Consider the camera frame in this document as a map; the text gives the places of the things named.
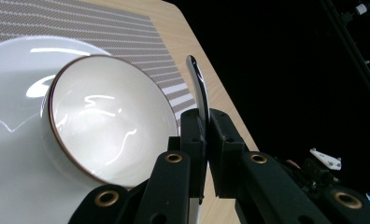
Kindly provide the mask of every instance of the bowl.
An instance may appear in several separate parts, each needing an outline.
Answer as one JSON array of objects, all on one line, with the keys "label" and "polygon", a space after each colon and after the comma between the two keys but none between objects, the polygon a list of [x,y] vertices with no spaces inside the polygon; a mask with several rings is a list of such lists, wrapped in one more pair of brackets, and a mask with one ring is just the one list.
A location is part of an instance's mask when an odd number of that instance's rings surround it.
[{"label": "bowl", "polygon": [[133,188],[150,177],[177,120],[153,80],[113,56],[90,55],[56,75],[41,107],[54,165],[71,181]]}]

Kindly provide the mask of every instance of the striped placemat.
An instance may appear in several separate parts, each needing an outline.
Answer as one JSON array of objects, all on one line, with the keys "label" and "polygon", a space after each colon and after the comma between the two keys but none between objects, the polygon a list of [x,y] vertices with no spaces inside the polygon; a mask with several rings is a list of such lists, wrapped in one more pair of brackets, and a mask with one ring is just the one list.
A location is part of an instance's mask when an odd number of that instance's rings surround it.
[{"label": "striped placemat", "polygon": [[181,73],[149,17],[66,0],[0,0],[0,42],[28,35],[73,38],[144,71],[176,114],[196,107]]}]

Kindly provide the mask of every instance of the white plate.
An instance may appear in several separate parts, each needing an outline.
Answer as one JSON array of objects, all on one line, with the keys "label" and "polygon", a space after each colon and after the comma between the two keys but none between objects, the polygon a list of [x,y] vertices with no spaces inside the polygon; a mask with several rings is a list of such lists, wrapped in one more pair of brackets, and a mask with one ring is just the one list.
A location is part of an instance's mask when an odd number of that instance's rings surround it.
[{"label": "white plate", "polygon": [[88,54],[108,53],[55,36],[0,43],[0,223],[67,223],[93,189],[55,168],[39,131],[52,79],[65,64]]}]

